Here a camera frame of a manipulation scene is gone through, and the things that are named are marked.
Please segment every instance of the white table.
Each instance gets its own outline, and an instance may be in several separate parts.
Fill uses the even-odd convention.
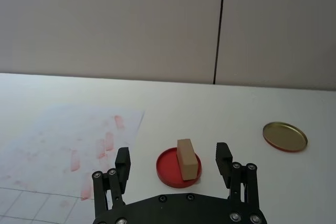
[[[0,74],[0,91],[1,148],[53,104],[144,109],[123,196],[127,204],[187,191],[226,198],[215,162],[216,142],[226,142],[234,161],[258,166],[260,208],[268,223],[335,222],[336,92],[22,74]],[[272,121],[303,130],[308,148],[290,154],[268,145],[262,128]],[[155,162],[181,138],[192,139],[203,173],[198,184],[177,190],[159,181]]]

